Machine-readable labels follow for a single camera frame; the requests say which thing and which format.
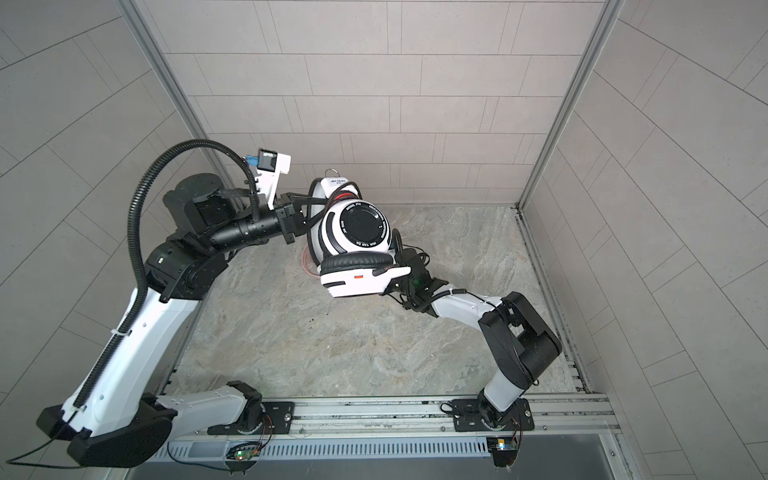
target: vent grille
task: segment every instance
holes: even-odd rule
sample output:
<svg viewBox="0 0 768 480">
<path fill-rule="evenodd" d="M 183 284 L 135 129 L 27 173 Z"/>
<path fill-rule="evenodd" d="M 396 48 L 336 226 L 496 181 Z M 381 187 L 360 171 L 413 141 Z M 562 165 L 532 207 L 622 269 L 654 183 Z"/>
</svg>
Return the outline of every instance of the vent grille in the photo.
<svg viewBox="0 0 768 480">
<path fill-rule="evenodd" d="M 329 439 L 272 441 L 262 460 L 487 456 L 485 439 Z"/>
</svg>

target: gray wall tile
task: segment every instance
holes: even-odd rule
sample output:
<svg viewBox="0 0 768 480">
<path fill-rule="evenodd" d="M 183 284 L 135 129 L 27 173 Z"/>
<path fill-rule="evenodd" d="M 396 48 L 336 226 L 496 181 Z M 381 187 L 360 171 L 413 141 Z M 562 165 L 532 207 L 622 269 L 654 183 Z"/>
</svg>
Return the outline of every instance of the gray wall tile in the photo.
<svg viewBox="0 0 768 480">
<path fill-rule="evenodd" d="M 482 204 L 487 188 L 414 188 L 415 204 Z"/>
<path fill-rule="evenodd" d="M 680 248 L 664 263 L 656 267 L 652 272 L 643 278 L 645 285 L 651 293 L 659 289 L 660 286 L 672 280 L 678 274 L 685 271 L 686 268 L 696 263 L 696 257 L 687 247 Z"/>
<path fill-rule="evenodd" d="M 271 2 L 270 8 L 283 53 L 387 53 L 385 2 Z"/>
<path fill-rule="evenodd" d="M 401 129 L 426 133 L 476 132 L 484 108 L 483 97 L 403 97 Z"/>
<path fill-rule="evenodd" d="M 604 149 L 600 140 L 575 112 L 565 125 L 558 140 L 558 148 L 579 181 L 584 181 Z"/>
<path fill-rule="evenodd" d="M 0 286 L 0 391 L 11 391 L 108 258 L 62 223 Z"/>
<path fill-rule="evenodd" d="M 758 217 L 768 212 L 768 180 L 744 197 L 742 202 Z"/>
<path fill-rule="evenodd" d="M 520 148 L 520 134 L 447 134 L 444 164 L 511 164 Z"/>
<path fill-rule="evenodd" d="M 402 2 L 386 3 L 387 53 L 402 53 Z"/>
<path fill-rule="evenodd" d="M 299 106 L 296 104 L 296 97 L 283 97 L 283 103 L 286 106 L 288 120 L 290 121 L 293 133 L 303 133 L 304 123 L 301 121 L 301 114 L 299 113 Z"/>
<path fill-rule="evenodd" d="M 654 129 L 645 115 L 595 73 L 590 75 L 576 111 L 622 167 Z"/>
<path fill-rule="evenodd" d="M 24 58 L 22 51 L 14 45 L 13 41 L 2 30 L 0 30 L 0 57 L 3 58 L 6 64 L 15 63 Z"/>
<path fill-rule="evenodd" d="M 412 188 L 366 188 L 366 200 L 376 205 L 412 204 Z"/>
<path fill-rule="evenodd" d="M 504 31 L 502 32 L 502 39 L 498 43 L 498 53 L 500 55 L 509 55 L 512 53 L 512 46 L 515 44 L 515 38 L 518 34 L 518 26 L 520 25 L 520 15 L 523 13 L 522 3 L 509 3 L 509 9 L 507 10 L 507 18 L 504 22 Z"/>
<path fill-rule="evenodd" d="M 110 329 L 106 326 L 94 322 L 74 310 L 67 315 L 67 318 L 61 324 L 61 328 L 85 339 L 89 339 L 101 346 L 107 345 L 107 342 L 109 342 L 109 339 L 112 336 Z"/>
<path fill-rule="evenodd" d="M 434 134 L 352 134 L 356 164 L 428 164 Z"/>
<path fill-rule="evenodd" d="M 339 163 L 344 157 L 338 134 L 262 134 L 264 148 L 290 155 L 290 163 Z"/>
<path fill-rule="evenodd" d="M 523 194 L 522 188 L 489 188 L 487 204 L 516 204 Z"/>
<path fill-rule="evenodd" d="M 674 62 L 643 112 L 737 198 L 768 178 L 768 105 L 692 61 Z"/>
<path fill-rule="evenodd" d="M 296 104 L 305 132 L 389 131 L 387 97 L 296 97 Z"/>
<path fill-rule="evenodd" d="M 0 144 L 23 159 L 111 94 L 72 40 L 3 68 Z"/>
<path fill-rule="evenodd" d="M 768 101 L 768 71 L 765 68 L 747 85 L 747 92 L 762 101 Z"/>
<path fill-rule="evenodd" d="M 531 165 L 481 165 L 476 187 L 523 188 Z"/>
<path fill-rule="evenodd" d="M 107 232 L 99 228 L 96 223 L 93 223 L 90 218 L 83 215 L 77 208 L 67 215 L 65 222 L 77 230 L 80 235 L 101 248 L 107 255 L 113 254 L 118 249 L 118 242 L 110 237 Z"/>
<path fill-rule="evenodd" d="M 608 161 L 589 195 L 640 276 L 648 275 L 683 246 L 616 160 Z"/>
<path fill-rule="evenodd" d="M 627 172 L 718 285 L 768 260 L 768 228 L 660 130 Z"/>
<path fill-rule="evenodd" d="M 494 55 L 509 9 L 500 2 L 405 2 L 402 53 Z"/>
<path fill-rule="evenodd" d="M 650 96 L 654 94 L 661 81 L 667 76 L 667 72 L 672 68 L 677 57 L 679 57 L 679 55 L 675 50 L 667 48 L 664 51 L 664 54 L 661 55 L 661 60 L 656 64 L 654 70 L 650 73 L 650 77 L 648 77 L 643 84 L 643 87 L 640 89 L 640 93 L 638 93 L 637 97 L 632 101 L 635 107 L 640 108 L 641 110 L 645 108 L 648 100 L 650 100 Z"/>
<path fill-rule="evenodd" d="M 266 140 L 262 142 L 261 137 L 259 137 L 259 134 L 257 134 L 256 137 L 258 139 L 258 142 L 254 141 L 254 138 L 251 136 L 251 134 L 211 134 L 210 135 L 211 140 L 227 145 L 229 148 L 234 150 L 235 153 L 240 155 L 241 157 L 245 157 L 246 155 L 258 154 L 260 147 L 266 148 L 267 150 L 279 151 L 281 154 L 293 155 L 289 151 L 285 151 L 284 149 L 278 148 L 274 143 L 267 142 Z M 219 158 L 224 164 L 235 165 L 235 162 L 231 158 L 229 158 L 227 155 L 224 155 L 221 152 L 217 152 L 217 154 L 219 155 Z M 292 156 L 290 159 L 290 163 L 294 164 L 295 162 L 296 161 Z"/>
<path fill-rule="evenodd" d="M 619 324 L 608 324 L 594 335 L 594 342 L 641 451 L 655 453 L 680 449 Z"/>
<path fill-rule="evenodd" d="M 196 99 L 210 124 L 211 133 L 292 131 L 282 97 L 217 96 Z"/>
<path fill-rule="evenodd" d="M 589 260 L 589 266 L 641 367 L 683 350 L 615 237 L 609 239 Z"/>
<path fill-rule="evenodd" d="M 520 92 L 526 55 L 425 55 L 422 95 L 498 95 Z"/>
<path fill-rule="evenodd" d="M 157 152 L 149 142 L 142 141 L 88 194 L 78 209 L 112 238 L 122 240 L 126 234 L 125 218 L 136 185 L 155 158 Z M 160 193 L 171 175 L 168 169 L 160 172 L 147 195 L 145 207 Z"/>
<path fill-rule="evenodd" d="M 259 26 L 264 35 L 266 49 L 269 53 L 283 53 L 283 47 L 280 46 L 280 39 L 277 36 L 275 22 L 272 20 L 272 10 L 269 2 L 254 2 L 256 14 L 259 17 Z"/>
<path fill-rule="evenodd" d="M 650 472 L 655 475 L 692 475 L 687 458 L 682 450 L 674 452 L 649 453 L 644 455 Z"/>
<path fill-rule="evenodd" d="M 768 343 L 768 263 L 757 267 L 723 287 L 723 292 L 750 324 L 755 333 Z"/>
<path fill-rule="evenodd" d="M 581 55 L 600 10 L 596 3 L 526 3 L 512 53 Z"/>
<path fill-rule="evenodd" d="M 74 37 L 73 40 L 74 43 L 78 44 L 78 47 L 82 50 L 83 54 L 85 54 L 85 57 L 88 58 L 88 61 L 93 65 L 93 68 L 96 69 L 101 80 L 104 80 L 104 83 L 107 84 L 113 93 L 124 87 L 118 80 L 117 75 L 112 71 L 112 67 L 109 66 L 96 48 L 96 45 L 94 45 L 94 42 L 88 37 L 87 32 Z"/>
<path fill-rule="evenodd" d="M 389 132 L 400 132 L 400 97 L 389 97 Z"/>
<path fill-rule="evenodd" d="M 701 265 L 693 265 L 662 286 L 654 298 L 741 440 L 766 441 L 765 345 Z"/>
<path fill-rule="evenodd" d="M 419 55 L 306 55 L 306 67 L 315 95 L 418 95 L 422 59 Z"/>
<path fill-rule="evenodd" d="M 568 280 L 565 278 L 560 262 L 553 262 L 547 273 L 552 282 L 558 305 L 560 305 L 560 313 L 565 319 L 566 328 L 569 333 L 568 337 L 573 339 L 574 347 L 581 359 L 581 364 L 589 365 L 600 358 L 600 354 L 594 345 L 592 335 L 590 335 L 587 323 L 581 315 L 576 297 L 571 290 Z"/>
<path fill-rule="evenodd" d="M 48 146 L 96 187 L 163 120 L 147 89 L 135 81 L 79 118 Z"/>
<path fill-rule="evenodd" d="M 651 37 L 616 22 L 594 70 L 623 96 L 634 100 L 665 50 Z"/>
<path fill-rule="evenodd" d="M 0 421 L 6 428 L 18 432 L 0 439 L 3 452 L 20 455 L 48 440 L 40 429 L 31 425 L 35 425 L 40 411 L 50 406 L 52 400 L 63 402 L 75 391 L 101 350 L 100 346 L 74 333 L 56 330 L 51 341 L 0 406 Z M 37 462 L 41 455 L 30 455 L 27 461 Z M 3 469 L 11 478 L 28 478 L 32 474 L 30 468 L 24 466 L 4 465 Z"/>
<path fill-rule="evenodd" d="M 547 232 L 552 230 L 558 219 L 562 217 L 562 212 L 560 207 L 558 207 L 558 203 L 554 201 L 552 192 L 541 182 L 538 183 L 536 190 L 531 195 L 531 204 L 536 206 L 536 210 L 541 217 L 541 223 L 544 224 L 544 229 Z"/>
<path fill-rule="evenodd" d="M 520 95 L 559 97 L 565 95 L 581 59 L 578 55 L 533 55 Z"/>
<path fill-rule="evenodd" d="M 594 335 L 600 331 L 601 328 L 613 322 L 614 320 L 616 320 L 614 311 L 611 310 L 609 306 L 606 306 L 600 313 L 592 317 L 591 320 L 587 321 L 587 328 L 589 329 L 589 333 Z"/>
<path fill-rule="evenodd" d="M 726 78 L 765 33 L 768 4 L 736 0 L 698 6 L 696 0 L 654 2 L 639 29 Z"/>
<path fill-rule="evenodd" d="M 17 163 L 16 159 L 13 158 L 10 153 L 0 147 L 0 176 L 15 167 Z"/>
<path fill-rule="evenodd" d="M 605 220 L 567 164 L 552 187 L 552 195 L 571 226 L 580 251 L 583 250 L 605 225 Z"/>
<path fill-rule="evenodd" d="M 198 54 L 195 58 L 214 95 L 312 94 L 303 55 Z"/>
<path fill-rule="evenodd" d="M 344 163 L 355 163 L 355 152 L 352 149 L 352 135 L 351 134 L 339 134 L 341 140 L 341 151 L 344 155 Z"/>
<path fill-rule="evenodd" d="M 88 37 L 123 85 L 150 69 L 149 62 L 122 18 L 90 30 Z"/>
<path fill-rule="evenodd" d="M 545 134 L 558 112 L 558 97 L 504 97 L 498 99 L 491 132 Z"/>
<path fill-rule="evenodd" d="M 752 455 L 752 459 L 757 464 L 761 472 L 768 472 L 768 442 L 751 443 L 746 449 Z"/>
<path fill-rule="evenodd" d="M 589 173 L 587 173 L 587 176 L 584 178 L 584 180 L 581 182 L 581 184 L 584 185 L 584 188 L 589 190 L 592 188 L 592 184 L 594 181 L 598 178 L 598 175 L 600 172 L 603 171 L 605 168 L 605 165 L 607 165 L 608 161 L 613 158 L 611 156 L 611 152 L 608 151 L 607 148 L 604 148 L 602 152 L 600 152 L 600 156 L 598 159 L 594 162 L 594 165 L 592 165 L 592 168 L 589 169 Z"/>
<path fill-rule="evenodd" d="M 745 88 L 768 63 L 768 36 L 763 34 L 750 53 L 736 67 L 736 70 L 728 77 L 728 81 L 738 88 Z"/>
<path fill-rule="evenodd" d="M 45 146 L 0 177 L 0 281 L 8 278 L 90 190 Z"/>
<path fill-rule="evenodd" d="M 400 165 L 400 187 L 464 187 L 467 184 L 469 165 Z"/>
<path fill-rule="evenodd" d="M 557 237 L 552 240 L 552 247 L 576 296 L 584 321 L 591 319 L 605 308 L 608 302 L 587 260 L 581 254 L 581 248 L 576 243 L 569 225 L 562 227 Z"/>
<path fill-rule="evenodd" d="M 547 182 L 547 185 L 552 188 L 554 186 L 554 183 L 558 181 L 558 177 L 560 176 L 560 173 L 563 171 L 563 167 L 565 166 L 565 157 L 563 157 L 563 154 L 560 152 L 560 149 L 558 147 L 555 147 L 552 151 L 552 155 L 547 160 L 547 164 L 545 165 L 544 173 L 542 177 L 544 178 L 544 181 Z"/>
<path fill-rule="evenodd" d="M 32 55 L 119 16 L 112 2 L 8 0 L 0 5 L 0 28 L 25 55 Z"/>
<path fill-rule="evenodd" d="M 684 351 L 643 369 L 645 378 L 650 386 L 655 386 L 693 372 L 696 372 L 696 366 L 690 361 L 690 357 Z"/>
<path fill-rule="evenodd" d="M 144 87 L 149 92 L 154 103 L 157 104 L 157 107 L 163 112 L 163 116 L 167 117 L 176 111 L 176 106 L 165 91 L 165 87 L 160 83 L 160 79 L 157 78 L 154 70 L 150 70 L 141 75 L 139 80 L 144 84 Z"/>
<path fill-rule="evenodd" d="M 170 53 L 267 53 L 253 2 L 147 0 L 147 7 Z"/>
<path fill-rule="evenodd" d="M 315 177 L 325 177 L 326 169 L 335 168 L 339 171 L 339 175 L 353 180 L 360 188 L 390 188 L 392 185 L 389 179 L 392 172 L 389 165 L 315 164 L 313 166 Z"/>
<path fill-rule="evenodd" d="M 544 224 L 541 223 L 541 218 L 538 216 L 536 207 L 533 204 L 529 204 L 528 209 L 525 212 L 525 219 L 528 221 L 528 226 L 531 229 L 531 235 L 538 249 L 541 261 L 544 264 L 544 269 L 549 271 L 550 266 L 557 261 L 557 256 L 552 249 L 552 243 L 549 241 L 547 230 L 544 229 Z"/>
<path fill-rule="evenodd" d="M 699 480 L 760 479 L 755 462 L 698 373 L 657 385 L 654 393 Z"/>
</svg>

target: black mounting plate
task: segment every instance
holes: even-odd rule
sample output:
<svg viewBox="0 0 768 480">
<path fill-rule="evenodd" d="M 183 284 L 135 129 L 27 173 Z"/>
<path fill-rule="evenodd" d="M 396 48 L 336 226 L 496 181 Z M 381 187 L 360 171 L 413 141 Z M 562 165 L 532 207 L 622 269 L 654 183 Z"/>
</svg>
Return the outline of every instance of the black mounting plate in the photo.
<svg viewBox="0 0 768 480">
<path fill-rule="evenodd" d="M 451 407 L 454 412 L 459 413 L 459 417 L 453 416 L 453 427 L 457 432 L 512 432 L 520 430 L 514 422 L 509 422 L 502 429 L 490 429 L 480 416 L 480 401 L 477 399 L 456 399 L 451 401 Z M 526 412 L 531 411 L 531 406 L 526 399 L 517 399 L 512 406 L 511 417 L 520 422 L 523 432 L 529 432 L 535 428 L 533 417 L 526 416 Z"/>
<path fill-rule="evenodd" d="M 264 412 L 270 416 L 273 424 L 273 435 L 285 435 L 290 430 L 290 423 L 293 421 L 293 402 L 262 402 Z M 289 420 L 286 421 L 286 415 L 289 415 Z M 264 423 L 262 422 L 256 430 L 250 433 L 240 433 L 231 425 L 215 425 L 208 427 L 208 435 L 261 435 L 264 430 Z"/>
</svg>

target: black cable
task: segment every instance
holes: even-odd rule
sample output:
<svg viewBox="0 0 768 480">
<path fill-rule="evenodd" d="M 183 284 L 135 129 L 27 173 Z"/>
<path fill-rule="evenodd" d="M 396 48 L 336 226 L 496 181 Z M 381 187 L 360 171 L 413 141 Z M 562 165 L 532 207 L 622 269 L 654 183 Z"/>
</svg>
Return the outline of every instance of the black cable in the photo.
<svg viewBox="0 0 768 480">
<path fill-rule="evenodd" d="M 168 452 L 168 456 L 170 457 L 171 460 L 173 460 L 176 463 L 180 463 L 182 465 L 195 465 L 197 467 L 210 468 L 211 470 L 218 470 L 219 472 L 229 472 L 230 474 L 232 474 L 232 472 L 234 472 L 234 470 L 230 470 L 229 468 L 212 467 L 210 465 L 205 465 L 204 463 L 182 462 L 181 460 L 179 460 L 178 458 L 174 457 L 170 453 L 170 441 L 166 442 L 166 444 L 165 444 L 165 451 Z"/>
<path fill-rule="evenodd" d="M 46 443 L 40 445 L 39 447 L 37 447 L 34 450 L 30 450 L 29 452 L 26 452 L 23 455 L 19 455 L 18 457 L 14 457 L 14 458 L 10 458 L 9 460 L 6 460 L 5 463 L 7 463 L 8 465 L 20 465 L 20 466 L 24 466 L 24 467 L 54 468 L 54 469 L 57 469 L 57 470 L 77 470 L 78 468 L 85 468 L 82 465 L 78 465 L 76 467 L 70 467 L 70 466 L 63 466 L 63 465 L 47 465 L 45 463 L 27 463 L 27 462 L 17 462 L 16 461 L 16 460 L 19 460 L 20 458 L 28 457 L 28 456 L 32 455 L 33 453 L 35 453 L 35 452 L 39 452 L 40 450 L 44 449 L 45 447 L 47 447 L 48 445 L 53 443 L 54 440 L 58 440 L 58 437 L 62 433 L 64 433 L 64 430 L 66 430 L 69 427 L 69 422 L 71 422 L 72 419 L 74 418 L 74 416 L 77 415 L 77 414 L 78 414 L 78 412 L 72 413 L 72 416 L 69 417 L 69 420 L 67 420 L 67 422 L 64 424 L 64 426 L 62 426 L 58 430 L 58 432 L 56 432 L 56 435 L 54 435 L 52 439 L 48 440 Z"/>
<path fill-rule="evenodd" d="M 76 409 L 82 407 L 85 402 L 87 402 L 88 397 L 91 396 L 91 392 L 96 386 L 96 382 L 99 380 L 99 378 L 101 378 L 101 374 L 107 367 L 109 360 L 112 358 L 115 351 L 117 351 L 118 347 L 120 346 L 120 343 L 123 341 L 124 335 L 122 334 L 126 334 L 131 331 L 131 327 L 134 325 L 136 317 L 138 317 L 141 308 L 144 306 L 144 301 L 147 299 L 149 283 L 147 282 L 147 275 L 144 272 L 144 261 L 142 260 L 141 256 L 141 241 L 139 238 L 141 210 L 144 206 L 144 200 L 147 198 L 147 193 L 152 187 L 152 183 L 157 178 L 157 175 L 159 175 L 163 168 L 165 168 L 165 166 L 168 165 L 175 157 L 177 157 L 182 152 L 199 147 L 213 148 L 214 150 L 218 150 L 226 154 L 243 170 L 243 172 L 245 172 L 248 179 L 248 186 L 250 187 L 249 198 L 251 217 L 253 218 L 254 222 L 259 220 L 259 197 L 256 192 L 256 178 L 253 176 L 253 172 L 248 167 L 248 163 L 240 158 L 239 155 L 237 155 L 231 148 L 227 147 L 226 145 L 207 139 L 187 140 L 169 148 L 154 162 L 152 162 L 152 165 L 150 165 L 147 171 L 144 172 L 144 176 L 139 181 L 139 184 L 136 187 L 136 192 L 134 193 L 133 199 L 131 200 L 131 207 L 128 210 L 127 244 L 128 255 L 131 258 L 131 267 L 134 271 L 134 277 L 136 277 L 136 299 L 131 305 L 131 309 L 125 316 L 125 319 L 120 323 L 120 326 L 118 327 L 118 333 L 109 339 L 107 346 L 101 352 L 101 355 L 98 357 L 98 360 L 96 360 L 93 369 L 91 369 L 91 371 L 88 373 L 88 377 L 85 379 L 85 382 L 83 382 L 83 385 L 78 392 L 78 396 L 75 397 L 74 402 L 72 403 Z"/>
</svg>

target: wire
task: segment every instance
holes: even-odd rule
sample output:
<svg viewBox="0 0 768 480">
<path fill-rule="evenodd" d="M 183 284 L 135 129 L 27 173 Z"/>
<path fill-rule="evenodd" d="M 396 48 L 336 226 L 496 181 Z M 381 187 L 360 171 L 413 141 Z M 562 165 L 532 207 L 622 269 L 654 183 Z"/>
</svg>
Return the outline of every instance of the wire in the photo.
<svg viewBox="0 0 768 480">
<path fill-rule="evenodd" d="M 229 468 L 212 467 L 210 465 L 205 465 L 204 463 L 182 462 L 181 460 L 179 460 L 178 458 L 174 457 L 170 453 L 170 440 L 168 442 L 166 442 L 166 444 L 165 444 L 165 451 L 168 452 L 168 456 L 170 457 L 171 460 L 173 460 L 176 463 L 180 463 L 182 465 L 195 465 L 195 466 L 198 466 L 198 467 L 210 468 L 211 470 L 218 470 L 219 472 L 229 472 L 230 474 L 232 472 L 234 472 L 234 470 L 231 470 Z"/>
<path fill-rule="evenodd" d="M 48 440 L 46 443 L 40 445 L 39 447 L 37 447 L 34 450 L 30 450 L 29 452 L 26 452 L 23 455 L 19 455 L 18 457 L 14 457 L 14 458 L 10 458 L 9 460 L 6 460 L 5 463 L 7 463 L 8 465 L 21 465 L 21 466 L 24 466 L 24 467 L 55 468 L 57 470 L 77 470 L 78 468 L 85 468 L 82 465 L 78 465 L 76 467 L 71 467 L 71 466 L 64 466 L 64 465 L 46 465 L 45 463 L 27 463 L 27 462 L 17 462 L 16 461 L 16 460 L 19 460 L 20 458 L 28 457 L 28 456 L 32 455 L 33 453 L 38 452 L 38 451 L 44 449 L 45 447 L 47 447 L 48 445 L 53 443 L 54 440 L 58 440 L 58 437 L 61 436 L 62 433 L 64 433 L 64 430 L 66 430 L 67 427 L 69 427 L 69 422 L 71 422 L 72 419 L 74 418 L 74 416 L 77 415 L 77 414 L 78 414 L 78 411 L 75 411 L 74 413 L 72 413 L 72 416 L 69 417 L 69 420 L 67 420 L 67 422 L 64 424 L 64 426 L 62 426 L 58 430 L 58 432 L 56 432 L 56 435 L 54 435 L 54 437 L 52 439 Z"/>
</svg>

